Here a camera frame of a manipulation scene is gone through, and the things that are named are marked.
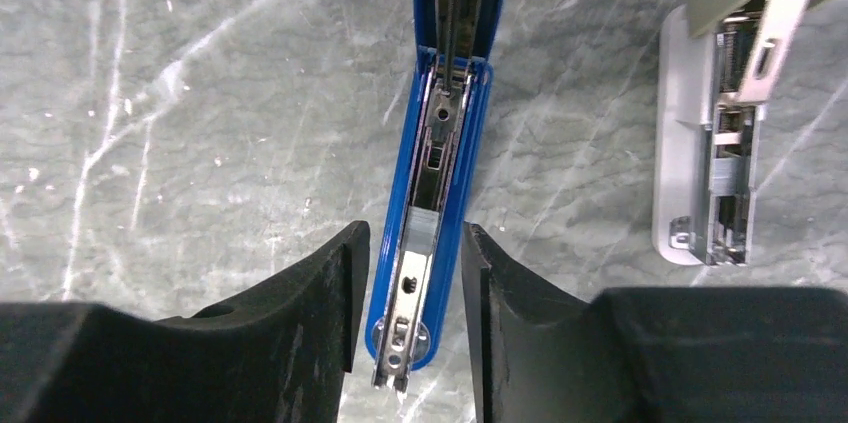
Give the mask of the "beige olive stapler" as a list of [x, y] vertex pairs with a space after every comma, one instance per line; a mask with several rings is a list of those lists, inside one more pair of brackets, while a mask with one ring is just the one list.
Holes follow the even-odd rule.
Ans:
[[659, 43], [652, 242], [682, 266], [750, 261], [760, 128], [804, 16], [827, 0], [685, 0]]

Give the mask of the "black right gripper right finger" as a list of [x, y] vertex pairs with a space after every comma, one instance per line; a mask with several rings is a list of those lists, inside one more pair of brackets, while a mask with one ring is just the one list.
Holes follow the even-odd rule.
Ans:
[[823, 287], [559, 289], [466, 224], [480, 422], [843, 422], [847, 297]]

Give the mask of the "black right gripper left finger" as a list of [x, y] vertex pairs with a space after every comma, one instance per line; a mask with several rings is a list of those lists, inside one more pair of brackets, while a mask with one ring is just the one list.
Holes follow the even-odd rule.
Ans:
[[351, 371], [370, 228], [191, 317], [91, 302], [1, 307], [5, 422], [333, 422]]

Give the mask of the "blue black stapler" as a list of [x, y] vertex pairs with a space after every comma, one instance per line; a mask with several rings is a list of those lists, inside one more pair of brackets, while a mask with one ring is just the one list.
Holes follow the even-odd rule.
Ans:
[[367, 316], [372, 383], [435, 357], [493, 83], [504, 0], [413, 0], [416, 61]]

